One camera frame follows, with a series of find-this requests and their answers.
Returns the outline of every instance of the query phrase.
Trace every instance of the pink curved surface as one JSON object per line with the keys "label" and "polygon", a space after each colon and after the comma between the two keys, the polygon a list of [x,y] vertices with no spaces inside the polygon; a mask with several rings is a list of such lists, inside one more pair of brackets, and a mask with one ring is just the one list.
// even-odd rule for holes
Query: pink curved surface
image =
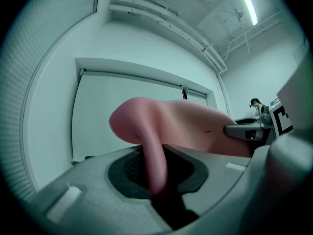
{"label": "pink curved surface", "polygon": [[236,124],[234,120],[223,112],[190,100],[159,101],[135,97],[121,104],[109,122],[120,139],[142,144],[152,196],[161,195],[167,186],[163,144],[251,157],[245,142],[230,138],[223,132],[224,126]]}

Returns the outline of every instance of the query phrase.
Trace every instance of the wall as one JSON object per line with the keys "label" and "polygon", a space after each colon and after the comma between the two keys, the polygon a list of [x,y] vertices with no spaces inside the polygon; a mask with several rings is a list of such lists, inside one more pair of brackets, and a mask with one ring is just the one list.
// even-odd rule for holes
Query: wall
{"label": "wall", "polygon": [[212,90],[218,109],[227,112],[217,77],[204,62],[175,43],[137,25],[119,20],[109,22],[81,57],[116,59],[186,78]]}
{"label": "wall", "polygon": [[226,60],[228,71],[222,79],[234,119],[255,113],[255,108],[249,108],[252,98],[264,104],[277,98],[276,94],[297,68],[293,55],[302,42],[303,39],[281,27],[256,43],[251,55],[246,45],[230,53]]}
{"label": "wall", "polygon": [[53,47],[30,88],[23,123],[27,167],[36,190],[71,168],[71,118],[78,80],[75,57],[110,18],[110,0],[74,26]]}

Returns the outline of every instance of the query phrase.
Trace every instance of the ceiling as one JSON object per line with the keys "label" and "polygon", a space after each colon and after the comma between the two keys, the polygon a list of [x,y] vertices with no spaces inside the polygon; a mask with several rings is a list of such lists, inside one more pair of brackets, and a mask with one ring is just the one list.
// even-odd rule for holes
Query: ceiling
{"label": "ceiling", "polygon": [[230,41],[238,36],[244,37],[243,29],[251,31],[254,28],[262,29],[262,27],[266,27],[272,21],[266,23],[262,23],[262,21],[278,11],[278,6],[274,0],[252,0],[259,22],[256,26],[253,26],[244,0],[159,1],[168,5],[170,10],[206,35],[214,43],[214,48],[219,55],[224,58],[227,50],[229,50]]}

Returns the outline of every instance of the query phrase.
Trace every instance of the fluorescent light tube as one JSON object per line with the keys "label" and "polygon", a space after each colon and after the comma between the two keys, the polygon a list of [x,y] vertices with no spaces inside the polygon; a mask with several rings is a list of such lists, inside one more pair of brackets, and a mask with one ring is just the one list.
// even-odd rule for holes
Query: fluorescent light tube
{"label": "fluorescent light tube", "polygon": [[248,7],[250,16],[251,16],[252,24],[256,25],[258,23],[258,19],[256,17],[252,1],[251,0],[245,0],[245,2],[246,2],[246,6]]}

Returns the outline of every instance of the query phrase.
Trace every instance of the person wearing black cap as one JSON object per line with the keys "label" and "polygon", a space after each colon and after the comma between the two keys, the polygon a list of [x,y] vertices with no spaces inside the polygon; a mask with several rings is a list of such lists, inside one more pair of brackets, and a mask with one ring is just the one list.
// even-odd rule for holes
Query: person wearing black cap
{"label": "person wearing black cap", "polygon": [[250,108],[251,108],[252,106],[253,106],[254,108],[256,108],[254,115],[255,115],[255,116],[261,115],[262,104],[261,104],[260,100],[257,99],[257,98],[251,99],[251,101],[250,101]]}

